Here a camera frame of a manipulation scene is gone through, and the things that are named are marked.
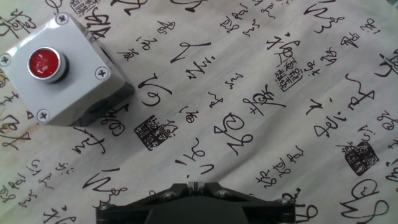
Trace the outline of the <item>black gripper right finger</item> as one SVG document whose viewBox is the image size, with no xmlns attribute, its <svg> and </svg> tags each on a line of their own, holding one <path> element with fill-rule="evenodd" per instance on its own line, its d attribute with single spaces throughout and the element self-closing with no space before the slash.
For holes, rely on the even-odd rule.
<svg viewBox="0 0 398 224">
<path fill-rule="evenodd" d="M 293 200 L 262 200 L 217 182 L 197 182 L 196 199 L 199 200 L 200 217 L 205 219 L 205 223 L 296 222 Z"/>
</svg>

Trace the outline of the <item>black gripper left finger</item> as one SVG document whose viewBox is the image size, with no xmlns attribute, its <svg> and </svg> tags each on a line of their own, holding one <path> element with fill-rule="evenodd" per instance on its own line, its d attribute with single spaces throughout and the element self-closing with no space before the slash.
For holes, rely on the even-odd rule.
<svg viewBox="0 0 398 224">
<path fill-rule="evenodd" d="M 105 203 L 96 209 L 96 224 L 145 223 L 156 206 L 192 196 L 196 182 L 173 184 L 170 188 L 127 205 Z"/>
</svg>

